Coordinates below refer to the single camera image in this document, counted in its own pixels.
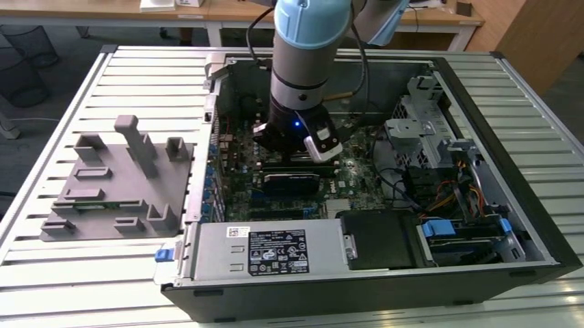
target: blue drive bracket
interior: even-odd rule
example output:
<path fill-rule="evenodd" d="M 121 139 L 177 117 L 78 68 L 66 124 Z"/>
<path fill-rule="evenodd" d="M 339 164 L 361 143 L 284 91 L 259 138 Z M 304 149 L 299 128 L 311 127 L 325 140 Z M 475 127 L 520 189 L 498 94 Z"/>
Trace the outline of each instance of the blue drive bracket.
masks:
<path fill-rule="evenodd" d="M 430 220 L 422 225 L 422 231 L 427 238 L 432 236 L 454 236 L 456 234 L 455 226 L 451 220 L 436 219 Z"/>
<path fill-rule="evenodd" d="M 157 263 L 174 261 L 174 249 L 160 249 L 154 254 L 154 260 Z"/>
<path fill-rule="evenodd" d="M 499 219 L 499 224 L 502 225 L 503 232 L 504 232 L 506 234 L 510 234 L 510 233 L 514 232 L 514 228 L 511 227 L 510 220 L 507 220 L 507 219 Z"/>

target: power supply label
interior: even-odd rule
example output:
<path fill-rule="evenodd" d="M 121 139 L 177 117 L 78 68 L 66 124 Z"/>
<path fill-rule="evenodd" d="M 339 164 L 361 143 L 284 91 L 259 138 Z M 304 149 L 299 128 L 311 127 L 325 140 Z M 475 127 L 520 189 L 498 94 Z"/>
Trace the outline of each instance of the power supply label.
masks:
<path fill-rule="evenodd" d="M 309 273 L 307 230 L 249 233 L 251 275 Z"/>

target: sticker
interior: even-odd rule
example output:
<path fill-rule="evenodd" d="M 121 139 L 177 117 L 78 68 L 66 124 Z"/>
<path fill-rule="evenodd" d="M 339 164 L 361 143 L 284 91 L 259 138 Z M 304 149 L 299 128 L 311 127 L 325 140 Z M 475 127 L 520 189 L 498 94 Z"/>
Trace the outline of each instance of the sticker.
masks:
<path fill-rule="evenodd" d="M 228 238 L 239 238 L 249 236 L 249 227 L 228 227 Z"/>
<path fill-rule="evenodd" d="M 307 230 L 251 232 L 249 274 L 289 275 L 309 273 Z"/>
<path fill-rule="evenodd" d="M 190 18 L 190 19 L 204 19 L 201 15 L 178 15 L 180 18 Z"/>

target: desk leg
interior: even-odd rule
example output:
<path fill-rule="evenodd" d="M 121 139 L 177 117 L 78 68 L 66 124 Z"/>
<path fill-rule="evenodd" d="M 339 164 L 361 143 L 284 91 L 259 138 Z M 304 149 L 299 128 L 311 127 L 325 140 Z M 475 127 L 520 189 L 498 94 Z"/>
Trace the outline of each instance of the desk leg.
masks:
<path fill-rule="evenodd" d="M 448 51 L 466 51 L 471 38 L 474 37 L 474 33 L 476 30 L 476 26 L 462 26 L 458 35 L 448 47 Z"/>
<path fill-rule="evenodd" d="M 82 37 L 82 39 L 88 39 L 90 37 L 90 27 L 89 26 L 75 26 L 77 33 Z"/>
<path fill-rule="evenodd" d="M 209 35 L 209 45 L 214 47 L 221 47 L 221 28 L 224 24 L 221 22 L 208 22 L 208 35 Z"/>
<path fill-rule="evenodd" d="M 0 135 L 5 135 L 7 139 L 17 139 L 21 136 L 21 130 L 17 128 L 15 124 L 7 119 L 7 117 L 0 113 Z"/>

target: white box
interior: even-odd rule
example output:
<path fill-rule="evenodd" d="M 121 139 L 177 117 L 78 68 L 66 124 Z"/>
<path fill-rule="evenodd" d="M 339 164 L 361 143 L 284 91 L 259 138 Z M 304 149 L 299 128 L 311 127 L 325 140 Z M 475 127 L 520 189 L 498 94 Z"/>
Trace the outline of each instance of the white box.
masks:
<path fill-rule="evenodd" d="M 142 0 L 140 12 L 168 12 L 174 10 L 174 0 Z"/>
<path fill-rule="evenodd" d="M 177 0 L 178 5 L 188 5 L 189 7 L 201 7 L 205 0 Z"/>

